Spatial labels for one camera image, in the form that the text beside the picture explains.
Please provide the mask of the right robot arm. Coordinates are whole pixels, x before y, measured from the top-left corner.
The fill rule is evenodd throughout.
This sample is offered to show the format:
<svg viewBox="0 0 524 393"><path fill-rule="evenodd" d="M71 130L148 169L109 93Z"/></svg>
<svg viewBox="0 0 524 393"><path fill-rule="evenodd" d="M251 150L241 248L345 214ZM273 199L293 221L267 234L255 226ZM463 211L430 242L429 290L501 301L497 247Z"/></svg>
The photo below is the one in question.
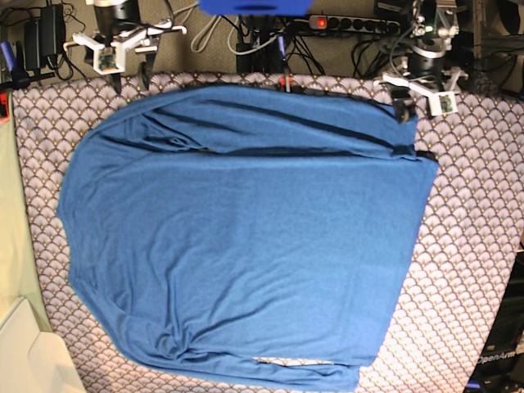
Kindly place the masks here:
<svg viewBox="0 0 524 393"><path fill-rule="evenodd" d="M126 56L133 51L144 56L138 66L138 86L149 89L156 54L163 34L186 34L183 25L174 21L174 10L170 2L165 5L168 18L150 24L142 20L137 1L87 1L94 10L97 30L92 36L78 32L63 44L63 50L72 47L85 49L84 62L107 78L117 92L121 92L120 77L126 71Z"/></svg>

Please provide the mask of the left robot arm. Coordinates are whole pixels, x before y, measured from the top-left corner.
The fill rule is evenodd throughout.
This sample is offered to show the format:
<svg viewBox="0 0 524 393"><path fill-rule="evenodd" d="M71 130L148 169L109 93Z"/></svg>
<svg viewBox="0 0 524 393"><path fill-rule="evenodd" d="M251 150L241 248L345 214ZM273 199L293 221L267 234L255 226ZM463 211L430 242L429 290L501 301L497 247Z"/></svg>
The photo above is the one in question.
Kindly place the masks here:
<svg viewBox="0 0 524 393"><path fill-rule="evenodd" d="M390 87L398 123L415 116L413 95L426 99L431 117L458 111L459 80L468 74L446 60L460 32L456 1L414 1L409 27L387 49L388 67L375 81Z"/></svg>

